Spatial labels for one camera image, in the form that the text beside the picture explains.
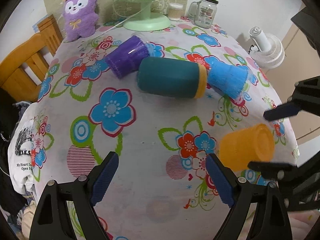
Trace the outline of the floral tablecloth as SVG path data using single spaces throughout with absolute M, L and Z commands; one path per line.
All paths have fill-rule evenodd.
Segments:
M 264 122 L 281 103 L 263 71 L 218 25 L 180 20 L 143 38 L 156 57 L 250 70 L 239 98 L 207 88 L 199 99 L 143 93 L 136 74 L 117 78 L 104 56 L 132 32 L 102 27 L 62 42 L 43 82 L 31 152 L 35 199 L 46 183 L 74 181 L 104 157 L 119 167 L 96 213 L 112 239 L 212 239 L 228 213 L 205 169 L 228 133 Z

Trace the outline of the wooden chair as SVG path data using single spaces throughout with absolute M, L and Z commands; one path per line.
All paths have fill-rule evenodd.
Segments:
M 53 15 L 49 15 L 38 25 L 39 32 L 16 47 L 1 62 L 1 89 L 16 101 L 37 101 L 40 85 L 37 85 L 22 68 L 26 63 L 41 81 L 44 80 L 49 64 L 41 55 L 48 48 L 54 56 L 63 41 L 60 29 Z

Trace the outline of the orange plastic cup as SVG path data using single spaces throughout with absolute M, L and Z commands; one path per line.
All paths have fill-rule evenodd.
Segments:
M 268 126 L 257 124 L 225 135 L 220 141 L 218 158 L 225 167 L 239 172 L 245 170 L 251 161 L 271 161 L 274 148 Z

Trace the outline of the purple plush toy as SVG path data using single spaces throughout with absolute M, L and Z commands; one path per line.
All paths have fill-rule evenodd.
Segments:
M 65 0 L 63 17 L 65 19 L 66 40 L 89 37 L 95 33 L 99 15 L 95 12 L 97 0 Z

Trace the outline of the purple plastic cup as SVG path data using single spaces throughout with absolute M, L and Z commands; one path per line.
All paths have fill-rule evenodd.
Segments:
M 153 52 L 148 42 L 141 36 L 132 35 L 115 50 L 104 57 L 113 74 L 122 79 L 128 74 L 139 70 L 141 61 Z

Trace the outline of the white printed t-shirt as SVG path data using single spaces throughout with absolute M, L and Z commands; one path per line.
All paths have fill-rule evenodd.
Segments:
M 13 133 L 8 148 L 9 175 L 14 190 L 26 196 L 31 194 L 36 202 L 34 171 L 42 168 L 46 161 L 44 132 L 36 117 L 38 104 L 32 103 L 23 113 Z

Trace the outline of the glass mug jar green lid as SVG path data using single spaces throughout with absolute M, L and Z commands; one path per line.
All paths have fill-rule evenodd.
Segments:
M 191 2 L 188 15 L 201 28 L 209 29 L 217 12 L 218 0 L 198 0 Z

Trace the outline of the blue plastic cup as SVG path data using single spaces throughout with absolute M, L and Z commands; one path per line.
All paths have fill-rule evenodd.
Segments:
M 232 99 L 241 94 L 248 78 L 248 70 L 215 61 L 210 65 L 207 82 Z

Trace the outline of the teal cylinder with yellow band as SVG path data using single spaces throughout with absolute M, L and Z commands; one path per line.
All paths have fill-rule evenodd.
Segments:
M 140 63 L 137 85 L 149 94 L 197 99 L 206 90 L 207 69 L 195 62 L 150 56 Z

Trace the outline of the cotton swab container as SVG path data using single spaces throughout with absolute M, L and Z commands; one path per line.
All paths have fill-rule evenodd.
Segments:
M 183 16 L 183 5 L 180 3 L 169 3 L 167 17 L 172 21 L 179 21 Z

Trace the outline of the white small fan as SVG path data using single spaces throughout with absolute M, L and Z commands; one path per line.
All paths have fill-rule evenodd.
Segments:
M 264 33 L 260 27 L 249 30 L 249 36 L 254 44 L 250 55 L 260 68 L 274 69 L 285 59 L 284 46 L 273 34 Z

